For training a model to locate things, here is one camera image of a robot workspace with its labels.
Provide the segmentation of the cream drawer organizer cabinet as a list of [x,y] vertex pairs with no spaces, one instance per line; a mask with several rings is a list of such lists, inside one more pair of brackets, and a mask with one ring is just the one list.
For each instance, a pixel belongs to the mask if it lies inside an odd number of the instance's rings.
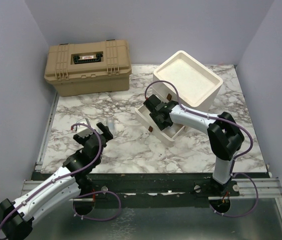
[[223,80],[183,50],[177,51],[153,72],[152,94],[161,101],[176,101],[189,108],[208,112]]

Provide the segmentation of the white cosmetic bottle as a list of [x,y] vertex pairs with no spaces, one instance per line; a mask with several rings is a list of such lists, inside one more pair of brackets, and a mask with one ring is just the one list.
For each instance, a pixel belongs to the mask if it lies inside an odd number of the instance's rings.
[[179,126],[170,126],[165,129],[165,134],[169,137],[172,137],[177,134],[177,132],[181,129]]

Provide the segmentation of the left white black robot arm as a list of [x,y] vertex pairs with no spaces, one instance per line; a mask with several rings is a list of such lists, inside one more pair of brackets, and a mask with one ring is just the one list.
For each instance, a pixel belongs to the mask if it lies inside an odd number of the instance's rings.
[[73,124],[71,129],[76,131],[73,138],[82,148],[40,185],[15,200],[6,198],[0,203],[0,234],[4,234],[5,240],[27,238],[37,222],[69,199],[94,199],[98,194],[118,197],[109,190],[96,191],[88,176],[100,164],[104,148],[113,139],[108,126],[101,122],[96,126],[100,132],[86,118]]

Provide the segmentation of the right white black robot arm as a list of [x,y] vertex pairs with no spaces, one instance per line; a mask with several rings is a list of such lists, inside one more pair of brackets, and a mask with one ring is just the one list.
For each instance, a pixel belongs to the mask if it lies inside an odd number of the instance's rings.
[[216,156],[210,189],[217,196],[224,194],[232,178],[234,157],[245,140],[233,117],[228,112],[217,115],[197,111],[173,100],[163,102],[154,94],[146,98],[143,105],[161,131],[180,124],[208,136],[211,150]]

